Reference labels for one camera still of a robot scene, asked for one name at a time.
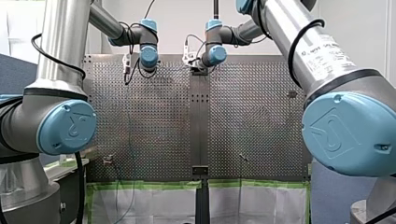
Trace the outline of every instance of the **wire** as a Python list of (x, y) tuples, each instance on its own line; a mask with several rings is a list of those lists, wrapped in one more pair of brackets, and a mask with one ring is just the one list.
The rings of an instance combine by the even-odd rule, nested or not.
[(132, 26), (128, 25), (126, 22), (123, 21), (119, 21), (119, 24), (126, 26), (126, 28), (128, 29), (126, 35), (128, 36), (128, 41), (130, 43), (129, 54), (132, 55), (134, 53), (134, 35), (132, 34)]
[(366, 224), (375, 224), (378, 223), (382, 220), (384, 220), (387, 217), (391, 217), (396, 214), (396, 207), (389, 209), (387, 212), (379, 215), (378, 217), (373, 218), (372, 220), (366, 222)]
[(263, 39), (258, 40), (258, 41), (252, 41), (251, 44), (258, 44), (261, 43), (262, 41), (264, 41), (266, 38), (268, 38), (267, 36), (265, 36)]
[(132, 70), (131, 76), (129, 77), (129, 80), (128, 80), (128, 81), (126, 80), (127, 77), (128, 77), (128, 74), (124, 74), (124, 83), (125, 83), (125, 86), (128, 86), (128, 85), (131, 83), (132, 77), (134, 76), (134, 71), (136, 70), (137, 65), (138, 65), (138, 62), (136, 62), (136, 63), (134, 64), (134, 69)]
[(239, 48), (239, 41), (238, 41), (238, 38), (236, 38), (236, 35), (235, 35), (235, 32), (233, 31), (233, 28), (231, 28), (230, 26), (225, 26), (225, 27), (227, 27), (231, 31), (231, 42), (233, 43), (233, 40), (235, 40), (236, 44), (234, 44), (233, 47), (236, 48), (236, 49)]
[(187, 35), (186, 37), (186, 43), (188, 44), (189, 41), (189, 37), (194, 37), (195, 39), (199, 40), (201, 43), (204, 43), (205, 41), (202, 40), (200, 37), (198, 37), (197, 35)]
[(152, 0), (151, 3), (149, 4), (148, 11), (146, 12), (145, 19), (148, 17), (149, 11), (151, 10), (151, 7), (152, 7), (152, 5), (154, 4), (154, 2), (155, 2), (155, 0)]
[(293, 63), (294, 63), (294, 53), (296, 51), (297, 45), (300, 42), (301, 38), (305, 35), (305, 33), (316, 26), (324, 27), (325, 22), (322, 19), (316, 19), (309, 22), (301, 31), (297, 34), (296, 38), (292, 42), (289, 50), (289, 57), (288, 57), (288, 66), (289, 66), (289, 74), (291, 79), (293, 79), (294, 83), (301, 88), (300, 82), (297, 80), (297, 76), (294, 73)]
[[(130, 96), (130, 88), (127, 87), (127, 96)], [(132, 150), (132, 133), (131, 133), (131, 128), (132, 128), (132, 123), (131, 123), (131, 109), (127, 108), (127, 114), (128, 114), (128, 149), (131, 152), (132, 155), (132, 169), (133, 171), (135, 170), (136, 167), (136, 161), (135, 161), (135, 155), (134, 155), (134, 151)], [(135, 187), (135, 180), (134, 180), (134, 175), (132, 176), (133, 179), (133, 192), (132, 192), (132, 199), (131, 199), (131, 203), (129, 204), (128, 209), (125, 211), (125, 213), (121, 216), (120, 219), (118, 219), (114, 224), (119, 224), (125, 217), (126, 215), (129, 213), (129, 211), (131, 211), (132, 205), (134, 204), (134, 187)]]
[(197, 56), (196, 56), (195, 59), (194, 59), (195, 61), (198, 60), (199, 52), (201, 52), (201, 49), (204, 47), (205, 44), (206, 44), (206, 41), (205, 41), (204, 43), (202, 43), (201, 47), (198, 49), (198, 51), (197, 51)]
[(137, 63), (137, 70), (139, 71), (140, 76), (142, 76), (143, 78), (150, 79), (150, 78), (154, 77), (157, 74), (157, 67), (155, 67), (155, 70), (152, 73), (152, 75), (146, 77), (145, 75), (143, 75), (142, 71), (140, 70), (140, 58), (137, 59), (136, 63)]
[(78, 199), (78, 213), (76, 224), (82, 224), (84, 218), (84, 205), (85, 205), (85, 178), (84, 178), (84, 166), (82, 165), (82, 159), (79, 152), (75, 153), (77, 170), (78, 170), (78, 181), (79, 181), (79, 199)]
[(74, 66), (74, 65), (72, 65), (72, 64), (64, 63), (64, 62), (62, 62), (61, 60), (56, 59), (56, 58), (50, 56), (48, 53), (46, 53), (42, 48), (40, 48), (40, 47), (37, 45), (37, 43), (36, 43), (35, 41), (36, 41), (38, 38), (40, 38), (41, 36), (42, 36), (42, 34), (33, 36), (32, 40), (31, 40), (33, 47), (34, 47), (38, 52), (40, 52), (40, 54), (42, 54), (44, 57), (46, 57), (46, 58), (52, 60), (53, 62), (58, 63), (58, 64), (61, 64), (61, 65), (63, 65), (63, 66), (69, 67), (69, 68), (71, 68), (71, 69), (73, 69), (73, 70), (76, 70), (76, 71), (80, 72), (80, 73), (81, 73), (81, 76), (82, 76), (82, 80), (84, 80), (84, 79), (85, 79), (85, 76), (86, 76), (84, 70), (82, 70), (81, 68), (79, 68), (79, 67), (77, 67), (77, 66)]
[(262, 33), (268, 38), (272, 39), (269, 32), (265, 30), (264, 25), (262, 24), (262, 0), (257, 0), (257, 16), (259, 17), (259, 25), (262, 28)]

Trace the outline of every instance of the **logo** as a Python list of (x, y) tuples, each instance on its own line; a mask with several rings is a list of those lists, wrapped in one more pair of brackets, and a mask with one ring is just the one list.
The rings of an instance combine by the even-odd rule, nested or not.
[(70, 116), (70, 120), (72, 125), (69, 128), (69, 136), (71, 138), (78, 138), (81, 131), (84, 131), (84, 127), (86, 123), (89, 121), (90, 116), (81, 115), (81, 114), (73, 114)]
[(333, 108), (309, 127), (310, 134), (329, 159), (357, 147), (358, 140), (342, 121), (340, 112)]

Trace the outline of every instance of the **metal bracket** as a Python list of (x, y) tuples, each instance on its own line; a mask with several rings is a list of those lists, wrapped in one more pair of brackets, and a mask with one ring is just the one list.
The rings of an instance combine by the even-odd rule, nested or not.
[(190, 71), (191, 71), (191, 74), (192, 74), (193, 76), (207, 77), (207, 75), (209, 75), (209, 70), (208, 70), (207, 68), (204, 69), (204, 70), (201, 70), (201, 69), (199, 69), (199, 68), (192, 67), (192, 68), (190, 69)]
[(208, 175), (209, 167), (208, 166), (192, 166), (192, 174), (193, 175)]

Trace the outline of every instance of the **blue end cap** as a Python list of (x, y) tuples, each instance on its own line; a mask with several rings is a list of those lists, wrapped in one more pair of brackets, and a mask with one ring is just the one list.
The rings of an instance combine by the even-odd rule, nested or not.
[(227, 51), (222, 45), (216, 45), (210, 49), (207, 57), (211, 64), (217, 65), (223, 63), (227, 59)]
[(140, 62), (147, 68), (152, 68), (157, 65), (158, 51), (154, 46), (146, 45), (140, 48)]
[(14, 98), (14, 97), (20, 97), (22, 96), (21, 94), (4, 94), (0, 95), (0, 101), (5, 101), (8, 100), (9, 98)]
[(37, 146), (49, 155), (72, 154), (90, 143), (96, 129), (96, 114), (91, 105), (69, 100), (54, 107), (37, 132)]
[(143, 19), (140, 21), (140, 24), (146, 26), (147, 28), (157, 32), (157, 22), (151, 19)]
[(396, 113), (374, 98), (331, 92), (304, 112), (303, 137), (312, 155), (342, 175), (396, 173)]
[(206, 23), (206, 31), (209, 31), (218, 26), (222, 26), (222, 22), (220, 20), (210, 20)]
[(244, 15), (250, 14), (253, 7), (252, 0), (236, 0), (236, 10)]

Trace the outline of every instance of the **perforated metal panel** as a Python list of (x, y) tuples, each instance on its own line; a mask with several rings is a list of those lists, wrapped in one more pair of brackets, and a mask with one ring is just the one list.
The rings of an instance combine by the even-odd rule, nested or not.
[[(182, 63), (163, 63), (145, 79), (123, 83), (122, 56), (94, 56), (92, 105), (97, 112), (97, 159), (90, 181), (191, 178), (189, 85)], [(113, 155), (113, 165), (102, 158)]]
[(128, 89), (122, 55), (87, 57), (98, 114), (89, 181), (192, 179), (193, 165), (209, 165), (209, 178), (307, 177), (304, 95), (281, 57), (232, 56), (209, 77), (192, 77), (180, 58), (162, 56), (153, 79), (136, 73)]
[(222, 65), (210, 76), (210, 178), (303, 180), (303, 104), (282, 59)]

